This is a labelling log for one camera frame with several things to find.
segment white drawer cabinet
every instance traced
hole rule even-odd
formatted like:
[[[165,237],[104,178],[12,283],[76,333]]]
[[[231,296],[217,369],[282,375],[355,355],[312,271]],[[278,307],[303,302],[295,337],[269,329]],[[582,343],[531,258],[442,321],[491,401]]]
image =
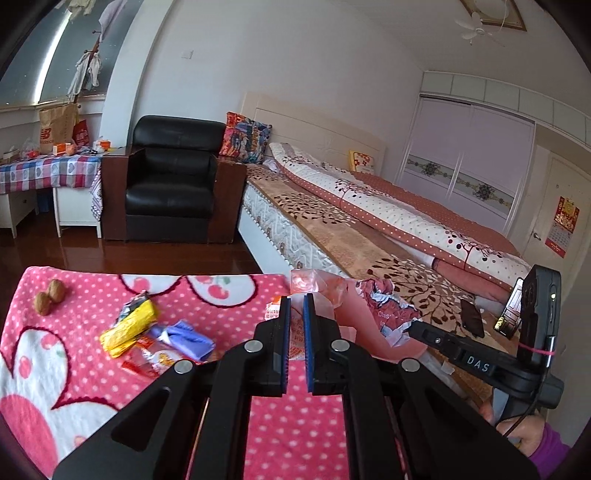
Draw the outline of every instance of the white drawer cabinet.
[[[90,189],[53,189],[53,208],[56,213],[57,236],[61,237],[62,226],[93,226],[101,238],[100,222],[92,215]]]
[[[0,228],[10,228],[16,238],[17,225],[33,210],[39,213],[35,190],[0,195]]]

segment calendar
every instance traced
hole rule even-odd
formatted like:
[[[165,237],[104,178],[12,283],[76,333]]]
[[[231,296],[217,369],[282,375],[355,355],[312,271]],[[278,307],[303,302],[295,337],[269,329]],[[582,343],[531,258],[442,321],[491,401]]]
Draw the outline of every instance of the calendar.
[[[562,258],[566,255],[578,218],[579,209],[574,206],[573,201],[560,197],[545,244]]]

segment headboard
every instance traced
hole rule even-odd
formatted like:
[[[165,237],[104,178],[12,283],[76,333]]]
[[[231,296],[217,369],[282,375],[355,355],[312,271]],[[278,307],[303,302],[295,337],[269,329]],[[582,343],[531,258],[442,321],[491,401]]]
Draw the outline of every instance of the headboard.
[[[349,169],[349,150],[371,155],[377,173],[382,165],[386,143],[370,133],[309,108],[248,92],[241,113],[272,125],[271,142],[289,143],[335,167]]]

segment wardrobe door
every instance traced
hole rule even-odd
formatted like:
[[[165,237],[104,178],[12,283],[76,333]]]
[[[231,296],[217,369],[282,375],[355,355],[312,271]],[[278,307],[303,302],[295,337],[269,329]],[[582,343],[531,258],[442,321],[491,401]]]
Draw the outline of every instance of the wardrobe door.
[[[527,175],[533,135],[530,122],[473,107],[449,208],[504,232],[519,186]]]
[[[470,105],[422,99],[399,185],[435,202],[447,203],[469,122]]]

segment ceiling fan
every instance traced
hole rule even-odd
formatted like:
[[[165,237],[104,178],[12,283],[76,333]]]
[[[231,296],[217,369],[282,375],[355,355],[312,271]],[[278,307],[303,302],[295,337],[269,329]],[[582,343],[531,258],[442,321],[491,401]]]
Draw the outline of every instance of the ceiling fan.
[[[470,32],[462,34],[462,38],[465,40],[469,40],[470,45],[472,45],[472,41],[475,38],[485,37],[490,38],[493,42],[498,43],[500,46],[504,47],[504,45],[494,37],[492,32],[486,31],[484,29],[484,25],[482,24],[480,15],[478,15],[477,12],[472,13],[472,22],[464,22],[463,20],[456,19],[456,23],[461,27],[470,30]]]

